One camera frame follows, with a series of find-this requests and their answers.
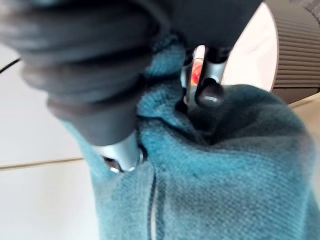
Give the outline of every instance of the terry cloth fabric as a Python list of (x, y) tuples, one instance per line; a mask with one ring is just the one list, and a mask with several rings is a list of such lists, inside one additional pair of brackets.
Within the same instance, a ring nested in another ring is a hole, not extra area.
[(137, 110), (147, 161), (112, 173), (67, 126), (91, 171), (100, 239), (319, 240), (316, 147), (300, 120), (276, 96), (236, 85), (223, 105), (198, 111), (195, 130), (176, 110), (183, 47), (169, 37), (154, 51)]

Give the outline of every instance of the towel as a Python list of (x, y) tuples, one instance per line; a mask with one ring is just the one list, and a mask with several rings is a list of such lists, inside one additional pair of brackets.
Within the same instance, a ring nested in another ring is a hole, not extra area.
[(179, 111), (184, 52), (175, 36), (154, 46), (137, 106), (147, 159), (135, 171), (111, 172), (66, 123), (91, 172), (100, 239), (319, 240), (303, 123), (249, 85), (226, 86), (221, 106), (190, 119)]

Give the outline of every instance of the silver metal part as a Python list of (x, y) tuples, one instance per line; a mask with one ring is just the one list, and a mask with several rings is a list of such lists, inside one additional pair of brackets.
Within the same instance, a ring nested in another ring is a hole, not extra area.
[(182, 67), (180, 81), (181, 81), (181, 86), (184, 89), (186, 89), (188, 87), (188, 85), (190, 84), (191, 74), (192, 74), (192, 66), (193, 66), (193, 63), (190, 63), (189, 65), (185, 65)]
[(203, 64), (206, 64), (206, 66), (203, 66), (203, 79), (211, 78), (216, 81), (217, 84), (221, 84), (222, 77), (224, 75), (224, 71), (226, 68), (227, 61), (222, 63), (212, 63), (209, 61), (204, 61)]
[(110, 162), (111, 171), (115, 173), (131, 172), (143, 161), (144, 155), (137, 143), (137, 134), (134, 131), (126, 139), (108, 146), (93, 146), (95, 150)]

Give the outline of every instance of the ribbed lamp shade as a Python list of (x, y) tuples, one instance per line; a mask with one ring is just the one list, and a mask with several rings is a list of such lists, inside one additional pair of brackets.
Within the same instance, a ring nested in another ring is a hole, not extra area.
[(273, 92), (287, 103), (320, 88), (320, 26), (305, 8), (288, 0), (267, 0), (278, 32), (278, 69)]

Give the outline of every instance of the black knob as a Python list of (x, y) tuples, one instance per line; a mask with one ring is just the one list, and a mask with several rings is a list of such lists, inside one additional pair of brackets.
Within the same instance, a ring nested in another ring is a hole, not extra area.
[(206, 78), (195, 92), (195, 102), (202, 108), (215, 108), (224, 100), (224, 89), (213, 78)]
[(105, 156), (102, 156), (105, 164), (109, 167), (109, 169), (114, 172), (114, 173), (123, 173), (124, 171), (121, 169), (119, 163), (112, 159), (112, 158), (108, 158), (108, 157), (105, 157)]

